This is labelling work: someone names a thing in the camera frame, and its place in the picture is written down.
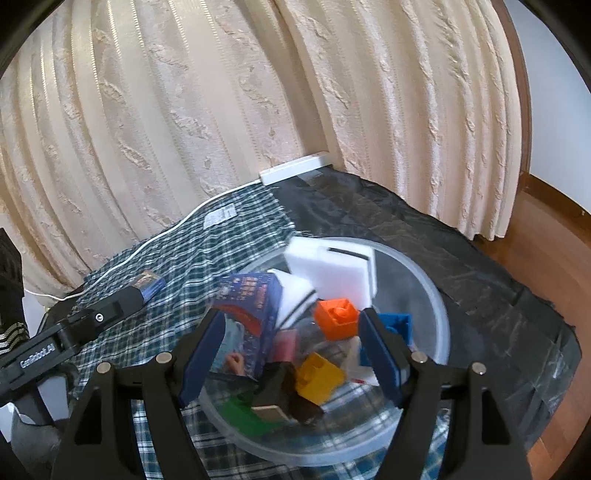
plaid cloth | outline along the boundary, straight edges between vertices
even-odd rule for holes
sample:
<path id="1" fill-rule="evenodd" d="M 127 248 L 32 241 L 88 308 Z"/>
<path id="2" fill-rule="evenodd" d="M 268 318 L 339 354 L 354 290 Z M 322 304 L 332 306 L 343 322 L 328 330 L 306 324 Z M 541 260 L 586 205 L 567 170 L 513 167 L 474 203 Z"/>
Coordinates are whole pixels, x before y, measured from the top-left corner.
<path id="1" fill-rule="evenodd" d="M 204 217 L 209 212 L 230 205 L 234 205 L 237 216 L 204 229 Z M 294 224 L 270 189 L 253 185 L 212 202 L 181 228 L 146 247 L 129 264 L 82 296 L 77 304 L 82 307 L 110 295 L 146 269 L 166 280 L 166 286 L 150 300 L 148 308 L 107 330 L 73 359 L 80 371 L 80 384 L 74 389 L 74 395 L 80 395 L 101 361 L 127 367 L 172 350 L 183 335 L 199 324 L 222 276 L 238 272 L 254 259 L 285 246 L 294 233 Z M 137 248 L 116 255 L 101 269 L 89 274 L 85 282 L 92 283 Z M 365 395 L 364 389 L 367 387 L 345 389 L 332 403 L 337 407 L 361 397 L 368 397 L 364 401 L 371 402 L 371 396 Z M 162 478 L 143 403 L 132 402 L 132 411 L 146 477 Z M 276 465 L 228 443 L 197 402 L 183 410 L 183 417 L 211 478 L 369 480 L 375 476 L 385 453 L 381 449 L 353 462 L 319 468 Z M 340 437 L 333 435 L 332 441 L 339 443 L 351 435 L 367 434 L 373 427 L 375 425 L 369 423 L 359 431 L 348 431 Z M 446 433 L 447 424 L 440 420 L 421 480 L 437 478 Z"/>

white cable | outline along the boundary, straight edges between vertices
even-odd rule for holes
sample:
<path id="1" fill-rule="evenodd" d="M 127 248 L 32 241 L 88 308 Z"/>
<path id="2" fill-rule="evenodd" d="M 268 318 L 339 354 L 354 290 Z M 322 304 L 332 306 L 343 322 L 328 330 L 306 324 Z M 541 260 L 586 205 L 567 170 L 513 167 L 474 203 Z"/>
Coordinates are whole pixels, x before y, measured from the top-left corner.
<path id="1" fill-rule="evenodd" d="M 165 230 L 164 232 L 159 233 L 158 235 L 152 237 L 150 240 L 148 240 L 146 243 L 144 243 L 143 245 L 141 245 L 135 252 L 133 252 L 129 258 L 127 258 L 125 261 L 121 262 L 120 264 L 115 265 L 114 267 L 111 267 L 110 269 L 108 269 L 105 273 L 103 273 L 101 275 L 101 277 L 96 280 L 94 283 L 92 283 L 90 286 L 88 286 L 86 289 L 84 289 L 83 291 L 81 291 L 80 293 L 76 293 L 74 295 L 68 295 L 67 297 L 64 298 L 59 298 L 59 297 L 55 297 L 53 295 L 49 295 L 48 293 L 35 293 L 34 291 L 30 291 L 27 290 L 25 288 L 25 291 L 27 293 L 30 293 L 31 295 L 35 295 L 37 297 L 47 297 L 49 299 L 54 299 L 57 301 L 64 301 L 64 300 L 70 300 L 70 299 L 75 299 L 76 297 L 80 297 L 82 295 L 84 295 L 86 292 L 88 292 L 91 288 L 94 288 L 101 280 L 103 280 L 107 275 L 109 275 L 110 273 L 114 272 L 115 270 L 117 270 L 118 268 L 123 267 L 123 265 L 126 265 L 127 263 L 129 263 L 133 257 L 135 257 L 137 254 L 139 254 L 144 248 L 146 248 L 149 244 L 151 244 L 152 242 L 155 242 L 156 240 L 168 235 L 169 233 L 173 233 L 177 228 L 179 228 L 182 224 L 184 224 L 189 218 L 191 218 L 193 216 L 193 214 L 195 212 L 197 212 L 198 210 L 200 210 L 201 208 L 205 207 L 208 203 L 213 202 L 214 200 L 217 200 L 220 197 L 223 197 L 224 195 L 227 195 L 228 193 L 233 193 L 233 192 L 237 192 L 238 190 L 242 190 L 245 187 L 249 187 L 250 185 L 256 185 L 257 183 L 260 183 L 260 180 L 254 180 L 251 181 L 249 183 L 246 183 L 244 185 L 240 185 L 239 187 L 236 187 L 234 189 L 230 189 L 227 190 L 226 192 L 223 193 L 218 193 L 217 195 L 214 195 L 211 198 L 208 198 L 207 200 L 205 200 L 205 202 L 203 202 L 201 205 L 198 205 L 197 207 L 195 207 L 193 209 L 193 211 L 191 213 L 189 213 L 185 218 L 183 218 L 179 223 L 177 223 L 174 227 Z"/>

black fabric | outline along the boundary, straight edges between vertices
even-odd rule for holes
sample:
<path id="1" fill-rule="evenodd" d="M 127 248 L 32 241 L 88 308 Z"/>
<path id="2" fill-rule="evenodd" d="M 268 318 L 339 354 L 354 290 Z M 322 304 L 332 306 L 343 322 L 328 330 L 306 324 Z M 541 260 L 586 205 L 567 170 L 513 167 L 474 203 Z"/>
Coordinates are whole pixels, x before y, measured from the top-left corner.
<path id="1" fill-rule="evenodd" d="M 449 364 L 496 373 L 527 448 L 544 431 L 581 359 L 573 328 L 457 230 L 372 182 L 323 168 L 277 183 L 299 231 L 391 246 L 434 281 L 450 322 Z"/>

black object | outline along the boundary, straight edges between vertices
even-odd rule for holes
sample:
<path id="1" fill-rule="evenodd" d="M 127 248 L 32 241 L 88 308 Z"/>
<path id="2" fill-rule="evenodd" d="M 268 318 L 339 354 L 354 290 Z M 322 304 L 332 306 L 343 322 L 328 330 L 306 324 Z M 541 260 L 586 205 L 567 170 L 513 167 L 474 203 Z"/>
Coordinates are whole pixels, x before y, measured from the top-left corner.
<path id="1" fill-rule="evenodd" d="M 144 298 L 137 288 L 122 288 L 2 356 L 0 405 L 14 402 L 19 412 L 26 414 L 37 425 L 51 424 L 51 416 L 37 390 L 37 383 L 49 376 L 55 367 L 79 353 L 101 332 L 138 312 L 143 306 Z"/>
<path id="2" fill-rule="evenodd" d="M 0 480 L 33 480 L 0 434 Z"/>
<path id="3" fill-rule="evenodd" d="M 297 393 L 290 398 L 290 414 L 302 425 L 314 425 L 324 415 L 321 407 Z"/>
<path id="4" fill-rule="evenodd" d="M 0 6 L 0 77 L 18 49 L 63 0 L 4 0 Z"/>
<path id="5" fill-rule="evenodd" d="M 466 368 L 475 359 L 482 361 L 495 373 L 525 448 L 535 443 L 581 360 L 574 330 L 549 302 L 457 230 L 373 182 L 325 167 L 278 182 L 272 193 L 298 231 L 371 240 L 416 262 L 439 289 L 447 310 L 448 365 Z M 384 254 L 375 255 L 376 304 L 391 304 L 379 285 L 407 287 L 397 283 Z M 407 311 L 404 303 L 393 308 Z"/>
<path id="6" fill-rule="evenodd" d="M 0 355 L 29 338 L 22 310 L 24 294 L 21 254 L 4 228 L 0 228 L 0 340 L 6 344 L 0 347 Z"/>
<path id="7" fill-rule="evenodd" d="M 591 92 L 589 2 L 587 0 L 520 1 L 542 20 L 558 39 Z"/>
<path id="8" fill-rule="evenodd" d="M 296 369 L 291 362 L 265 364 L 251 410 L 264 421 L 289 420 L 290 398 L 296 393 Z"/>

yellow toy block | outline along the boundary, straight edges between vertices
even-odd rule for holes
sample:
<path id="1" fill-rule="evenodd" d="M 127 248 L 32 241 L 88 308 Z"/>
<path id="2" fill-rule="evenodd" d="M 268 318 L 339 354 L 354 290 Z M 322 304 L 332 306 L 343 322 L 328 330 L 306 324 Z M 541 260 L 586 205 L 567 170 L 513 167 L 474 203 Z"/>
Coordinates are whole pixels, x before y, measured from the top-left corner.
<path id="1" fill-rule="evenodd" d="M 318 406 L 345 381 L 345 372 L 317 353 L 311 354 L 295 374 L 296 391 Z"/>

